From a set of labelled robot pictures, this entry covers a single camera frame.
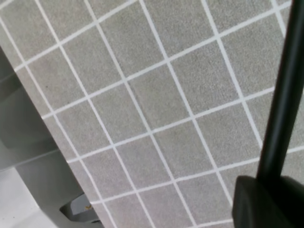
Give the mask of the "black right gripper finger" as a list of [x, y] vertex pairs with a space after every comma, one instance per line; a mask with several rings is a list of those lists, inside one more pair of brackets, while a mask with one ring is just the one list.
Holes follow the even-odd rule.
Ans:
[[304, 186], [282, 176], [273, 192], [249, 176], [236, 180], [233, 209], [236, 228], [302, 228]]

